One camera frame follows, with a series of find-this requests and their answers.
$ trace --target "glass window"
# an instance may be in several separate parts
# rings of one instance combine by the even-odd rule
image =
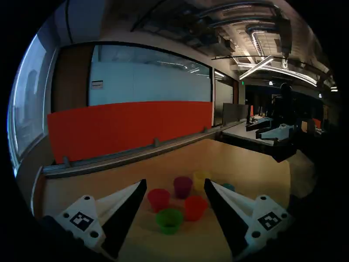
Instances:
[[[89,105],[210,102],[211,82],[210,68],[192,60],[140,47],[100,45],[92,56]]]
[[[12,132],[18,156],[43,133],[45,85],[39,86],[39,75],[45,54],[46,50],[36,35],[23,57],[14,82]]]

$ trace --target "orange cup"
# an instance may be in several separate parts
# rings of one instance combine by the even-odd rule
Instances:
[[[201,196],[190,196],[185,200],[185,218],[187,221],[199,220],[208,204]]]

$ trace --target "office desk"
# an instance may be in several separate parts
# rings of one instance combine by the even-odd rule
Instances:
[[[261,145],[268,145],[268,146],[274,145],[274,141],[272,140],[265,140],[265,139],[262,140],[262,139],[256,138],[257,130],[258,129],[252,130],[252,131],[246,131],[246,122],[244,122],[236,126],[233,126],[231,128],[228,128],[226,130],[223,130],[222,133],[235,138],[252,141]]]
[[[70,178],[48,179],[43,213],[55,216],[84,194],[96,199],[147,179],[147,191],[166,188],[170,206],[183,210],[184,201],[173,197],[173,179],[211,172],[218,183],[231,183],[251,199],[269,195],[286,207],[290,194],[290,167],[269,155],[204,139],[171,152],[106,171]],[[185,222],[175,235],[164,235],[155,222],[147,197],[135,216],[119,253],[119,261],[231,261],[223,232],[211,208],[198,222]]]

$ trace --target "window frame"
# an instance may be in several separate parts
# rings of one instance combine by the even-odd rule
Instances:
[[[48,89],[49,84],[51,84],[51,81],[52,81],[52,74],[54,71],[55,61],[57,59],[57,53],[58,53],[57,51],[59,50],[59,47],[56,47],[54,52],[53,52],[53,55],[51,57],[50,64],[48,67],[46,80],[45,80],[43,106],[42,106],[42,109],[43,109],[42,110],[43,118],[42,118],[42,124],[41,124],[42,132],[37,137],[35,137],[25,147],[25,149],[22,151],[21,154],[18,154],[18,142],[17,142],[16,131],[15,131],[15,114],[14,114],[14,99],[15,99],[15,93],[16,93],[15,84],[16,84],[17,79],[19,77],[19,71],[20,71],[20,68],[23,64],[24,58],[25,58],[29,48],[31,47],[31,44],[33,43],[35,37],[38,37],[38,35],[36,34],[33,37],[31,43],[29,44],[28,48],[26,49],[25,54],[24,54],[19,66],[18,66],[16,76],[15,76],[14,82],[12,84],[12,90],[11,90],[9,104],[8,104],[8,110],[7,110],[7,139],[8,139],[9,152],[11,155],[11,162],[12,162],[15,176],[17,174],[17,170],[18,170],[22,160],[48,134],[47,114],[49,114],[51,111],[51,104],[49,103],[51,101],[51,98],[48,97],[50,92],[47,93],[47,89]]]

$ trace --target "desk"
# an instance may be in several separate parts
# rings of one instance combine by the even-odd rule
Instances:
[[[252,131],[246,131],[246,122],[238,124],[236,126],[233,126],[231,128],[228,128],[226,130],[223,130],[222,133],[228,136],[252,141],[258,144],[262,145],[268,145],[268,146],[273,146],[274,141],[273,140],[262,140],[262,139],[257,139],[256,138],[256,130]]]
[[[184,201],[173,197],[173,179],[192,176],[196,170],[211,172],[212,180],[231,183],[238,193],[251,199],[266,194],[287,207],[291,188],[287,161],[277,163],[269,155],[204,139],[118,168],[48,179],[43,213],[55,216],[84,194],[98,199],[143,178],[147,179],[147,191],[166,188],[172,195],[170,205],[182,209]],[[211,208],[200,221],[185,222],[179,232],[167,236],[156,225],[145,196],[119,252],[119,261],[231,261],[231,254]]]

